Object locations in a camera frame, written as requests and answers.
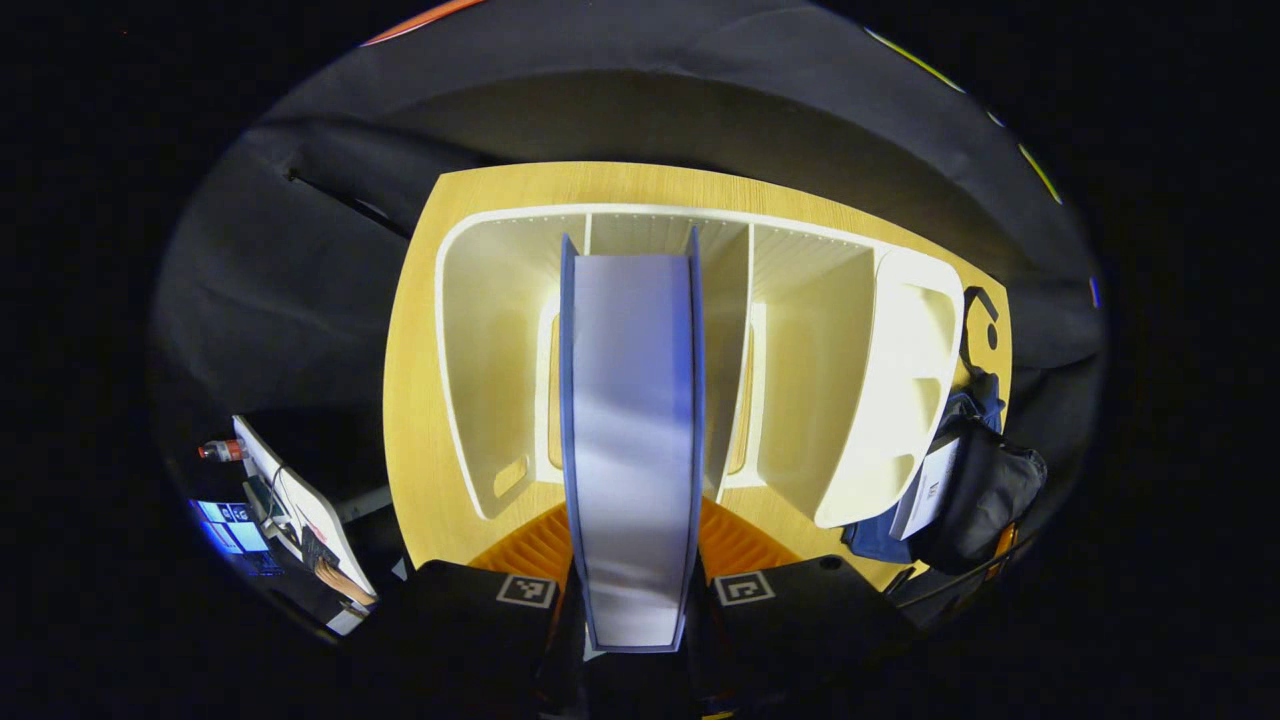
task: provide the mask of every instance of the white compartment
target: white compartment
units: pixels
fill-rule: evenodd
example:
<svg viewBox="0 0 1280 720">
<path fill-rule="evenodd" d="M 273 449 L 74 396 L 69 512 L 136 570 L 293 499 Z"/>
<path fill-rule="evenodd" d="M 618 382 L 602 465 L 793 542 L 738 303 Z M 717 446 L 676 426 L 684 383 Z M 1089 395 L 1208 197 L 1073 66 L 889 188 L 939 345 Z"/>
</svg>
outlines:
<svg viewBox="0 0 1280 720">
<path fill-rule="evenodd" d="M 588 255 L 684 254 L 699 227 L 707 343 L 703 491 L 768 484 L 819 527 L 906 489 L 937 427 L 960 338 L 960 281 L 927 255 L 722 210 L 562 205 L 472 215 L 440 247 L 445 401 L 476 511 L 562 483 L 559 242 Z"/>
</svg>

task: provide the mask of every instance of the cable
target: cable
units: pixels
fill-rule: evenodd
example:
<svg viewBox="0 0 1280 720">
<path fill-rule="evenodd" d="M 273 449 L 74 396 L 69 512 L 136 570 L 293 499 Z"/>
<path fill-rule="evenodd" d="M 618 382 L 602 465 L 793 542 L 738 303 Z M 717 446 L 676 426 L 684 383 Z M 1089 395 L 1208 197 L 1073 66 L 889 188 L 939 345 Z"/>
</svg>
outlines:
<svg viewBox="0 0 1280 720">
<path fill-rule="evenodd" d="M 1033 539 L 1036 539 L 1036 537 L 1039 536 L 1039 533 L 1041 533 L 1041 528 L 1037 528 L 1036 530 L 1028 533 L 1025 537 L 1020 538 L 1016 543 L 1014 543 L 1005 552 L 1001 552 L 1000 555 L 992 557 L 991 560 L 983 562 L 982 565 L 978 565 L 977 568 L 974 568 L 973 570 L 969 570 L 968 573 L 965 573 L 963 575 L 957 575 L 954 580 L 951 580 L 950 583 L 947 583 L 947 584 L 945 584 L 945 585 L 942 585 L 940 588 L 933 588 L 932 591 L 922 594 L 920 597 L 913 597 L 911 600 L 904 602 L 902 605 L 899 605 L 897 609 L 902 610 L 905 607 L 910 607 L 910 606 L 913 606 L 913 605 L 915 605 L 918 602 L 924 602 L 925 600 L 929 600 L 931 597 L 934 597 L 937 594 L 942 594 L 942 593 L 947 592 L 948 589 L 955 588 L 960 583 L 970 579 L 974 574 L 986 571 L 992 565 L 995 565 L 995 564 L 1000 562 L 1001 560 L 1004 560 L 1004 559 L 1009 557 L 1010 555 L 1012 555 L 1014 551 L 1016 551 L 1016 550 L 1019 550 L 1021 547 L 1025 547 Z"/>
</svg>

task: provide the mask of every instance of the screen display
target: screen display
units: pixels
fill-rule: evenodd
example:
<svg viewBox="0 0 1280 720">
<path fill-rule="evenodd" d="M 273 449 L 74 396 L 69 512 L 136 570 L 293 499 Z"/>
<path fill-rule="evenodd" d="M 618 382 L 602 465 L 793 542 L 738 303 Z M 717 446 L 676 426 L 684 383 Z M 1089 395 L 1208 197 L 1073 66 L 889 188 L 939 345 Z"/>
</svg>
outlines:
<svg viewBox="0 0 1280 720">
<path fill-rule="evenodd" d="M 250 506 L 243 502 L 191 501 L 196 521 L 209 542 L 218 548 L 236 569 L 247 575 L 280 575 L 280 568 L 271 556 Z"/>
</svg>

